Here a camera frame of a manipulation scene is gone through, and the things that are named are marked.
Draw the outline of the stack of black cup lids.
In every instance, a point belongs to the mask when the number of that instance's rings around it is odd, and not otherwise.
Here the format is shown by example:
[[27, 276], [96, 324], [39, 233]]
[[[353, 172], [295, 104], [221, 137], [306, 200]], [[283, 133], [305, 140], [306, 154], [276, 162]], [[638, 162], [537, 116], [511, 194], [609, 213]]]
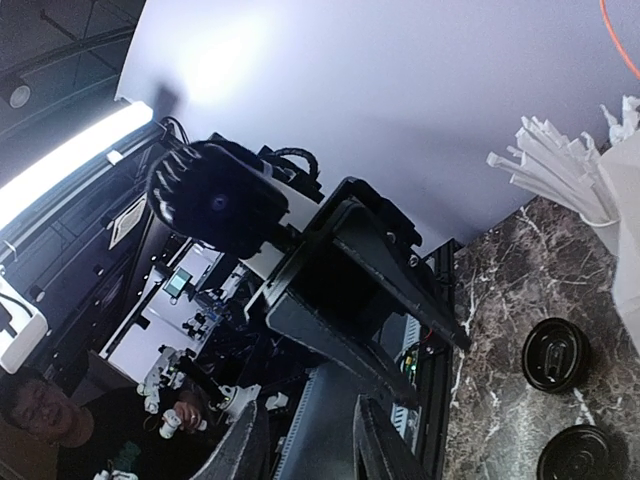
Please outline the stack of black cup lids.
[[546, 394], [562, 394], [579, 387], [589, 375], [591, 345], [574, 323], [547, 318], [530, 331], [521, 352], [527, 382]]

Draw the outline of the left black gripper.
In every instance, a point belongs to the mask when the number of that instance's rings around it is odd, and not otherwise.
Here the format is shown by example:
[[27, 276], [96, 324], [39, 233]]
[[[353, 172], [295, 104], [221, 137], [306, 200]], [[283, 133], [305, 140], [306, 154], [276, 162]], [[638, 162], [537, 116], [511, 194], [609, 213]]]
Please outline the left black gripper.
[[418, 393], [391, 356], [372, 339], [329, 320], [349, 328], [373, 326], [385, 316], [366, 310], [381, 297], [385, 308], [411, 315], [468, 351], [472, 342], [449, 310], [443, 283], [412, 249], [420, 241], [392, 202], [349, 177], [266, 278], [247, 314], [358, 376], [371, 392], [416, 408]]

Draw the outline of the black cup lid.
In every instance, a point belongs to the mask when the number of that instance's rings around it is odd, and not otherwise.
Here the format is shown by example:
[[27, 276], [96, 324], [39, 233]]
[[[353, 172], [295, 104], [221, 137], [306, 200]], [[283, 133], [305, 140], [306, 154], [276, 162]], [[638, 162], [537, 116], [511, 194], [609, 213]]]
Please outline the black cup lid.
[[538, 480], [619, 479], [615, 450], [599, 427], [568, 427], [544, 446], [536, 467]]

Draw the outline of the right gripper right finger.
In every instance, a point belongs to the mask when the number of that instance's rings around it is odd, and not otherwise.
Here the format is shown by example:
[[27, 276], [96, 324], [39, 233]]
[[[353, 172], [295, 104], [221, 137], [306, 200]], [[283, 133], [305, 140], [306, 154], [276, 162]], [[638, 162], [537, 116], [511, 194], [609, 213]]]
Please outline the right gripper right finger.
[[380, 404], [368, 395], [359, 395], [355, 404], [353, 454], [355, 479], [429, 479]]

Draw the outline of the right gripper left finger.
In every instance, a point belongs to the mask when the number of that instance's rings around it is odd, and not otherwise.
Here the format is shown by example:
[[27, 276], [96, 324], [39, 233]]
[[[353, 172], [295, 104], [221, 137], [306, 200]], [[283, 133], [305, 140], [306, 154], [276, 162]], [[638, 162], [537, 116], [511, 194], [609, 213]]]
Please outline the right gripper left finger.
[[269, 416], [264, 405], [251, 400], [192, 479], [269, 479], [269, 458]]

